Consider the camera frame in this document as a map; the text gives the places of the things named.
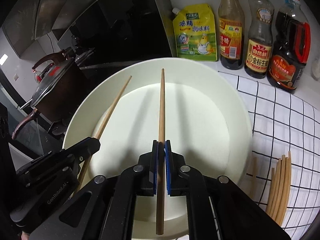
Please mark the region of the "wooden chopstick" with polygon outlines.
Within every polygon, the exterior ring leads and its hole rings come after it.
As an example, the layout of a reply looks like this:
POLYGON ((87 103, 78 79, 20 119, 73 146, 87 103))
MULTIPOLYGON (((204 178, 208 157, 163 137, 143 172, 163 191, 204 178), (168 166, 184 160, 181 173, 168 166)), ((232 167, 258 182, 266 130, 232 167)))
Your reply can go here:
POLYGON ((273 167, 271 170, 271 183, 270 183, 270 190, 268 194, 268 201, 267 201, 267 207, 266 207, 266 213, 270 215, 271 213, 271 206, 273 202, 273 196, 274 196, 274 178, 275 178, 275 168, 273 167))
MULTIPOLYGON (((127 81, 125 82, 125 84, 123 85, 123 87, 121 88, 121 90, 119 91, 119 93, 117 94, 117 96, 116 96, 116 98, 114 99, 112 105, 110 106, 107 114, 105 115, 105 117, 104 117, 101 125, 99 126, 99 129, 97 130, 97 132, 96 132, 95 135, 94 135, 95 139, 98 139, 98 140, 99 140, 99 139, 101 138, 101 136, 102 136, 102 134, 103 134, 103 131, 104 131, 104 129, 105 129, 105 127, 106 127, 106 125, 107 125, 107 123, 108 123, 108 121, 109 121, 112 113, 114 112, 114 109, 116 108, 116 106, 117 106, 120 98, 122 97, 125 89, 127 88, 127 85, 128 85, 129 82, 131 81, 131 79, 132 79, 132 76, 130 75, 129 78, 127 79, 127 81)), ((74 197, 74 196, 76 195, 76 193, 78 193, 78 192, 80 191, 80 189, 81 189, 81 185, 82 185, 82 182, 83 182, 84 177, 85 177, 85 175, 86 175, 86 172, 87 172, 87 169, 88 169, 88 167, 89 167, 89 163, 90 163, 91 159, 92 159, 92 156, 90 155, 90 156, 88 157, 88 159, 86 159, 86 160, 84 161, 84 164, 83 164, 83 166, 81 167, 80 174, 79 174, 79 177, 78 177, 79 185, 78 185, 78 187, 75 189, 75 191, 74 191, 74 193, 73 193, 73 197, 74 197)))
POLYGON ((279 226, 281 226, 283 223, 285 213, 287 210, 287 204, 289 201, 290 187, 291 187, 291 160, 292 160, 291 151, 289 151, 288 157, 286 158, 283 192, 281 195, 280 206, 279 206, 278 213, 275 220, 279 226))
POLYGON ((282 155, 278 159, 276 169, 275 169, 275 178, 274 178, 274 196, 271 206, 270 217, 273 220, 276 220, 278 209, 280 206, 281 195, 283 192, 284 178, 285 178, 285 165, 286 165, 286 155, 282 155))
POLYGON ((164 203, 165 203, 165 70, 161 69, 161 88, 159 102, 158 129, 158 168, 157 168, 157 206, 156 206, 156 234, 164 233, 164 203))

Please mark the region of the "clear soy sauce bottle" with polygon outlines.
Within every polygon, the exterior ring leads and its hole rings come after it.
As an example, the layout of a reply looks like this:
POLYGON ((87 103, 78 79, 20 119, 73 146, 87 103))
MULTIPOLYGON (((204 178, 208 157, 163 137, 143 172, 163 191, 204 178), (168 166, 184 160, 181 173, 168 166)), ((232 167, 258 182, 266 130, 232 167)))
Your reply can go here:
POLYGON ((248 0, 252 21, 248 31, 245 71, 254 78, 265 77, 272 53, 274 6, 269 0, 248 0))

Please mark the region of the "glass pot lid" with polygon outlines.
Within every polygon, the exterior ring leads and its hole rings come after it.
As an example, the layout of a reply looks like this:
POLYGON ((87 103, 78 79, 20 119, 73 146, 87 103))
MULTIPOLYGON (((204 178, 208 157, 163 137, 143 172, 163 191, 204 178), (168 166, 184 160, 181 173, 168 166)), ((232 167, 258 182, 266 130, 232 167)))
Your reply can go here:
POLYGON ((31 99, 21 106, 20 109, 24 109, 27 106, 35 108, 36 105, 54 89, 74 61, 74 59, 70 59, 54 64, 39 83, 31 99))

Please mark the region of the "yellow seasoning pouch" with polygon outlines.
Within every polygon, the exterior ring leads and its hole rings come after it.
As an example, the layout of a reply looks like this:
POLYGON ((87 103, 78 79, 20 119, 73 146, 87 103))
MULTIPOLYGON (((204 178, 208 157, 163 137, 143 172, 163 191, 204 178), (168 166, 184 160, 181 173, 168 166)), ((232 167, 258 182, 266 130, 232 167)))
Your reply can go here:
POLYGON ((177 56, 195 61, 217 61, 215 17, 207 3, 174 8, 177 56))

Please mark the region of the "wooden chopstick on cloth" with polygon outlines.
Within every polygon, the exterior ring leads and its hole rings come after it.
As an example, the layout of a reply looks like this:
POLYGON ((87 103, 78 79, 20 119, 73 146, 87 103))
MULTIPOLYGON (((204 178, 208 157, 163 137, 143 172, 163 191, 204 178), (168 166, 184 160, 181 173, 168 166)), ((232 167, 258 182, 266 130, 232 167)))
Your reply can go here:
POLYGON ((268 201, 267 201, 267 207, 266 207, 266 213, 270 215, 271 213, 271 206, 273 202, 273 196, 274 196, 274 178, 275 178, 275 168, 273 167, 271 170, 271 183, 270 183, 270 190, 268 194, 268 201))
POLYGON ((291 151, 289 151, 288 157, 286 158, 283 192, 281 195, 280 206, 279 206, 278 213, 275 220, 279 226, 281 226, 283 223, 285 213, 287 210, 287 204, 289 201, 290 187, 291 187, 291 160, 292 160, 291 151))
POLYGON ((275 169, 275 178, 274 178, 274 196, 271 206, 270 217, 273 220, 276 220, 278 209, 280 206, 281 195, 283 192, 284 178, 285 178, 285 165, 286 165, 286 155, 282 155, 278 159, 276 169, 275 169))

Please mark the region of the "large dark soy sauce jug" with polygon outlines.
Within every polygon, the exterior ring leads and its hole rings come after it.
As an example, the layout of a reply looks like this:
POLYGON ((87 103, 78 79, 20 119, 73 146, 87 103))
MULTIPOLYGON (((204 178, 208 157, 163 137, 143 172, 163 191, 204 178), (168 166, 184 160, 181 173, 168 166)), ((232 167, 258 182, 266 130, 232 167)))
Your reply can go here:
POLYGON ((308 61, 311 48, 310 24, 300 0, 285 0, 276 17, 276 40, 267 70, 269 83, 293 94, 308 61))

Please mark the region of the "white black checkered cloth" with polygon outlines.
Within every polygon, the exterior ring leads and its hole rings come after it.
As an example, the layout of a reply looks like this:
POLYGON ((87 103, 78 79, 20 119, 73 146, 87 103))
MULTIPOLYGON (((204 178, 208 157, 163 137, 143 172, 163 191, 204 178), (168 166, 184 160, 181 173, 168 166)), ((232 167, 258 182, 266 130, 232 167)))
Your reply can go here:
POLYGON ((271 85, 221 75, 244 100, 253 127, 253 160, 240 187, 265 210, 272 170, 290 155, 291 191, 281 227, 302 239, 319 213, 319 110, 271 85))

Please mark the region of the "white oval bowl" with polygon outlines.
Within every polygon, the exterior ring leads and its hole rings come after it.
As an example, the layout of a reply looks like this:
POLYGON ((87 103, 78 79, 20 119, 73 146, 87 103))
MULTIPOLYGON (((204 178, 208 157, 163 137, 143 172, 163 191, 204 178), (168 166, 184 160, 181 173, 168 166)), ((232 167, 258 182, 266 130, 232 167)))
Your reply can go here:
POLYGON ((244 176, 252 146, 252 123, 236 89, 200 62, 163 58, 134 64, 99 84, 71 119, 63 141, 100 138, 85 181, 112 177, 134 165, 154 140, 204 176, 244 176))

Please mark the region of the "dark red cooking pot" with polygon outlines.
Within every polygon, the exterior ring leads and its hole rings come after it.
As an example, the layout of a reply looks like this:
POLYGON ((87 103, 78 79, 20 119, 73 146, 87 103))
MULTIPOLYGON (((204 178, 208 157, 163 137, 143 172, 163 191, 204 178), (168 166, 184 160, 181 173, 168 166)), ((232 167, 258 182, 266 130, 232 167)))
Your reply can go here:
MULTIPOLYGON (((37 61, 32 70, 38 85, 54 64, 70 59, 75 60, 69 51, 61 50, 37 61)), ((35 120, 40 114, 52 123, 66 120, 82 102, 86 89, 86 78, 74 61, 54 89, 17 125, 12 133, 12 139, 15 140, 25 125, 35 120)))

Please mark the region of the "yellow-cap vinegar bottle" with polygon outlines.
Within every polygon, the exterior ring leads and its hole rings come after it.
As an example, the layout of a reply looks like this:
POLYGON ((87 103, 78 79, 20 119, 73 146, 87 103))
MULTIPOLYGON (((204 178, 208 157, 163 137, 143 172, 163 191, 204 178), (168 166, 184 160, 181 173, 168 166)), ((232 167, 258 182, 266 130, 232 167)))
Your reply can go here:
POLYGON ((220 61, 228 69, 242 67, 245 16, 239 0, 221 0, 218 8, 220 61))

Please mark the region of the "range hood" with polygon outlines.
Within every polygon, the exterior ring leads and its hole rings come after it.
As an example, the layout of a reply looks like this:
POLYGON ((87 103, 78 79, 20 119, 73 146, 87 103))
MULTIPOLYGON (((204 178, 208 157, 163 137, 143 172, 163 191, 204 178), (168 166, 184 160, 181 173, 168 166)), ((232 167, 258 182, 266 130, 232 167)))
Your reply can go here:
POLYGON ((3 0, 9 12, 2 30, 18 57, 53 32, 59 40, 99 0, 3 0))

